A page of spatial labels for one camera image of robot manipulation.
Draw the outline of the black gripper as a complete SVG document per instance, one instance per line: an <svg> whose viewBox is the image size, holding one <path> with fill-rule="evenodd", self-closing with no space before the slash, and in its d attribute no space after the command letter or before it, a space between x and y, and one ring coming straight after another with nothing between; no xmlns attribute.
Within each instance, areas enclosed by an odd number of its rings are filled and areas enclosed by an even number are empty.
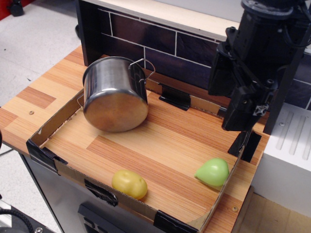
<svg viewBox="0 0 311 233"><path fill-rule="evenodd" d="M278 88L278 72L304 45L307 18L298 9L289 16L259 16L244 11L239 28L226 29L208 82L212 96L232 97L222 128L248 131L269 108Z"/></svg>

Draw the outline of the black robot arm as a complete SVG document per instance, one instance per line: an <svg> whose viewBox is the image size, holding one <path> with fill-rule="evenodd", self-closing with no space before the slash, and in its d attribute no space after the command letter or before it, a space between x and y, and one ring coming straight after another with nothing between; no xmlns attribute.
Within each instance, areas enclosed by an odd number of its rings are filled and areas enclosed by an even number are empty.
<svg viewBox="0 0 311 233"><path fill-rule="evenodd" d="M213 59L208 92L229 97L222 128L248 131L265 115L311 43L304 0L243 0L238 27L226 29Z"/></svg>

